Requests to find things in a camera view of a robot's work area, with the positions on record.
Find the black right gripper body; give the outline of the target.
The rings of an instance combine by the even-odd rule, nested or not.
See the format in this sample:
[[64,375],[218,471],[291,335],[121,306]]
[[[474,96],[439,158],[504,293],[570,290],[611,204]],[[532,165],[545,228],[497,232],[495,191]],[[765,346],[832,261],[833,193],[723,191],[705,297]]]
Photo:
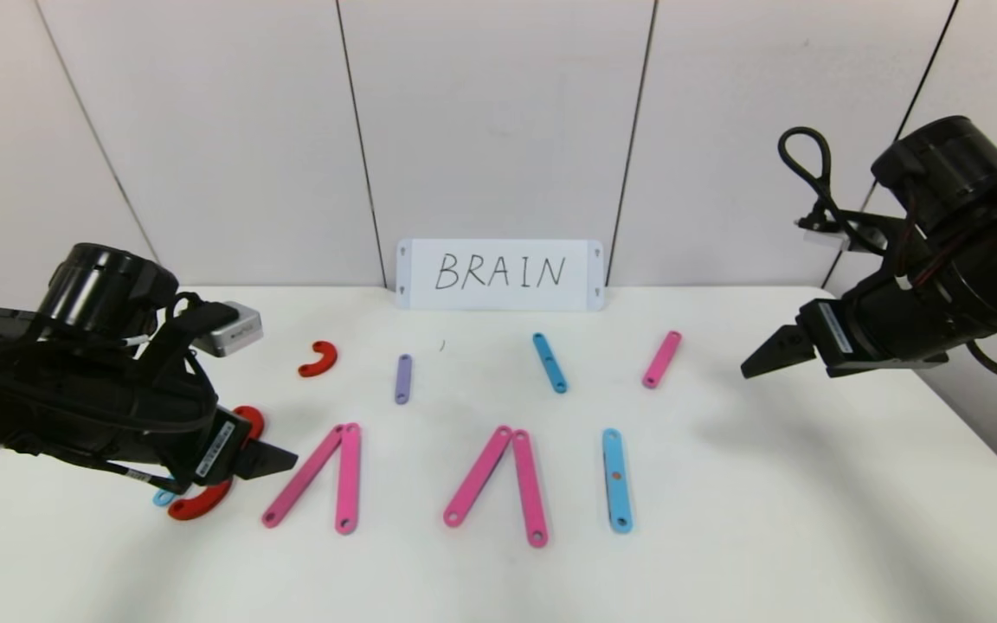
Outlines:
[[838,378],[946,363],[944,343],[955,329],[947,316],[954,309],[953,269],[911,289],[878,269],[838,299],[802,306],[796,323],[814,343],[827,374]]

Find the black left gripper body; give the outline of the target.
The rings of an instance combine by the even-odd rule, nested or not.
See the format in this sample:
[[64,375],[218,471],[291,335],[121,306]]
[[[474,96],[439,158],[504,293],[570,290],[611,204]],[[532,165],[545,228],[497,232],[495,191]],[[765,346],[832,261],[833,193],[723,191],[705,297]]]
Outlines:
[[162,466],[181,491],[234,476],[252,422],[219,405],[204,370],[134,370],[127,382],[127,461]]

